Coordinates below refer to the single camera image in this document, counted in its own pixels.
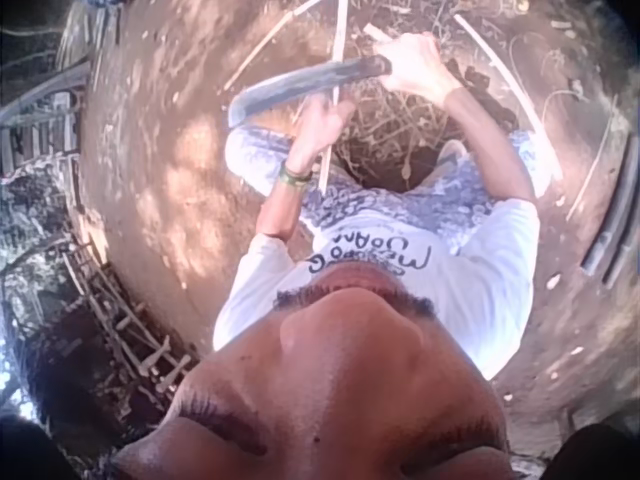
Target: bracelet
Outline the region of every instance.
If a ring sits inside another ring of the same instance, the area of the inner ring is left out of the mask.
[[[287,185],[291,185],[292,187],[302,188],[311,181],[312,176],[313,172],[309,172],[309,174],[305,175],[304,177],[295,175],[287,170],[286,165],[283,163],[282,167],[280,167],[280,175],[278,176],[278,178],[282,183],[286,183]]]

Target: lip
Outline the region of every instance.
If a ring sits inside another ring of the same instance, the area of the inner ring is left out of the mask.
[[[311,285],[322,287],[361,287],[404,291],[404,285],[393,275],[371,263],[344,262],[331,265],[317,275]]]

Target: machete handle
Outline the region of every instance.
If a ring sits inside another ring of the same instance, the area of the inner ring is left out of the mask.
[[[329,62],[294,70],[264,80],[234,97],[229,105],[229,128],[279,103],[310,93],[391,73],[391,62],[381,55]]]

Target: man's left hand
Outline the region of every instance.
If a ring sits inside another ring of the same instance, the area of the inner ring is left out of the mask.
[[[355,104],[343,100],[333,105],[325,94],[307,97],[300,119],[298,135],[287,159],[287,169],[296,175],[306,175],[316,157],[333,145],[355,111]]]

